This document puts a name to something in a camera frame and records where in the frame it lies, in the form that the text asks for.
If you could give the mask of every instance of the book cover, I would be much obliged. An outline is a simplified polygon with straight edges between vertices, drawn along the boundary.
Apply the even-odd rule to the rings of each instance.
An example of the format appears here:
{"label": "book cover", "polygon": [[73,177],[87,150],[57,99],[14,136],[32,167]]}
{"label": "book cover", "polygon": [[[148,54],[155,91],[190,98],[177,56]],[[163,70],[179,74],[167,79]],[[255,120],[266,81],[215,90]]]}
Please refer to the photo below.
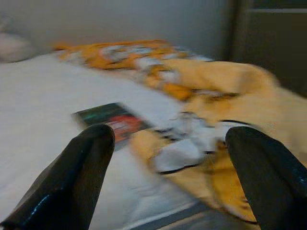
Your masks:
{"label": "book cover", "polygon": [[99,123],[111,126],[115,134],[115,150],[124,147],[131,134],[152,127],[149,122],[121,103],[105,104],[78,111],[73,115],[87,127]]}

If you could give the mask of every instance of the white mattress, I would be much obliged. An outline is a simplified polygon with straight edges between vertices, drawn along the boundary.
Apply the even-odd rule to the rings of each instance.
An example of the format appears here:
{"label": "white mattress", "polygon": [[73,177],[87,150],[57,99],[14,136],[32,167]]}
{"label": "white mattress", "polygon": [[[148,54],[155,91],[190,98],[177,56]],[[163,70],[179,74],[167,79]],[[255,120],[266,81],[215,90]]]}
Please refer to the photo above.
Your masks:
{"label": "white mattress", "polygon": [[[180,109],[175,100],[115,73],[60,63],[52,55],[0,64],[0,220],[79,134],[71,114],[112,102],[158,126]],[[113,154],[90,229],[129,229],[195,203],[125,147]]]}

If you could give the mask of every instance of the gray wall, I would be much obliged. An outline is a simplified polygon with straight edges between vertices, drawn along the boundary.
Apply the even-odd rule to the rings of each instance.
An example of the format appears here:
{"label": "gray wall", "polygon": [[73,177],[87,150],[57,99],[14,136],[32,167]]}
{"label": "gray wall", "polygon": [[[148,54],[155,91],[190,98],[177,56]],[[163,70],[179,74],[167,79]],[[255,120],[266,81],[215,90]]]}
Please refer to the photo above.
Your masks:
{"label": "gray wall", "polygon": [[223,59],[230,0],[0,0],[0,10],[43,52],[72,44],[166,39]]}

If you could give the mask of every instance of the magazine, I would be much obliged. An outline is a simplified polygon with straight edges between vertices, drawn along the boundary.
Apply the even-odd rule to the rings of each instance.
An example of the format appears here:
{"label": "magazine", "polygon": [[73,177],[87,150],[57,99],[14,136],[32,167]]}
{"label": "magazine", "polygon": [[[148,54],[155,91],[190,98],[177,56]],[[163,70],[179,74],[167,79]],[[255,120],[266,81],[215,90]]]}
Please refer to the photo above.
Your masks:
{"label": "magazine", "polygon": [[110,103],[74,113],[84,125],[103,123],[113,128],[115,150],[124,147],[131,134],[153,127],[122,103]]}

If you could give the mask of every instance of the bed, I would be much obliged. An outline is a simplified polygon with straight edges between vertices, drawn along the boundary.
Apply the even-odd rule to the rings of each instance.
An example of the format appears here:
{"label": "bed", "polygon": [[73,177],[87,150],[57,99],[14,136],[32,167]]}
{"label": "bed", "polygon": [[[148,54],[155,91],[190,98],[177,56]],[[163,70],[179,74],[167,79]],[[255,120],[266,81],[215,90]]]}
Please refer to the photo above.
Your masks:
{"label": "bed", "polygon": [[[126,80],[125,74],[61,63],[53,54],[0,63],[0,219],[82,130],[72,113],[123,102],[154,125],[165,126],[179,111],[180,102]],[[190,221],[199,225],[208,210],[149,172],[126,146],[113,154],[90,229],[158,229],[173,222],[188,229]]]}

